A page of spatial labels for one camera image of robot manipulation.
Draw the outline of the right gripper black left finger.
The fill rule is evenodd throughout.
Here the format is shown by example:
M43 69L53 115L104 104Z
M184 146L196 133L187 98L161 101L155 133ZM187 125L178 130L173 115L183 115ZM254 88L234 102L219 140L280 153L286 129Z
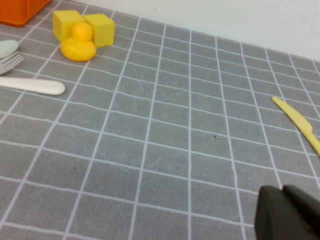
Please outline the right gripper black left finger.
M293 203L278 188L259 189L254 219L258 240L311 240L313 230Z

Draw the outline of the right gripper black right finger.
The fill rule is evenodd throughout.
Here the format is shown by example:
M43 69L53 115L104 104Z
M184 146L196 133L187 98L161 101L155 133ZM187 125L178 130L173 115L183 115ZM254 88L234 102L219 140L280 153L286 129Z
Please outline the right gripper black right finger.
M320 201L294 185L285 185L283 193L307 223L311 232L320 239Z

